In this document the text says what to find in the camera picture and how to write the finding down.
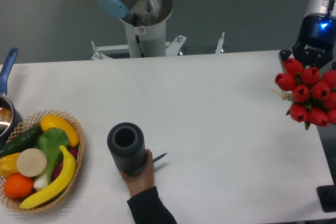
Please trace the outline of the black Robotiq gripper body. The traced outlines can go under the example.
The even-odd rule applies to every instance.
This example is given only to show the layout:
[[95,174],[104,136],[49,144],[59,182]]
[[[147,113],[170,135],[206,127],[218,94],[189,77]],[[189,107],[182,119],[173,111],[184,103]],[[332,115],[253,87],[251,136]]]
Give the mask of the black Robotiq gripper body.
[[304,66],[320,69],[332,61],[334,44],[335,19],[308,15],[302,21],[292,53]]

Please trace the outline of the black sleeved forearm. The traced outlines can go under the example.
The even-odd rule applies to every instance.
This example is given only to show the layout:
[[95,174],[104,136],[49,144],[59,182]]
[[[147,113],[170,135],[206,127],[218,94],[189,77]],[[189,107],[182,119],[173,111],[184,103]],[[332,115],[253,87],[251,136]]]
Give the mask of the black sleeved forearm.
[[156,186],[136,194],[127,203],[133,220],[137,224],[177,223],[174,216],[160,200]]

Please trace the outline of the person's bare hand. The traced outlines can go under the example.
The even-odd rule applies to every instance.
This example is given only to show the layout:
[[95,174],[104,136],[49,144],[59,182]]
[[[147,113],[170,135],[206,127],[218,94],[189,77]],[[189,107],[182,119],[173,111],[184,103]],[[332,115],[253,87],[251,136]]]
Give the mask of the person's bare hand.
[[154,187],[154,165],[152,152],[146,149],[147,161],[144,169],[135,177],[128,176],[125,172],[119,171],[123,181],[125,182],[130,197],[133,197],[145,190]]

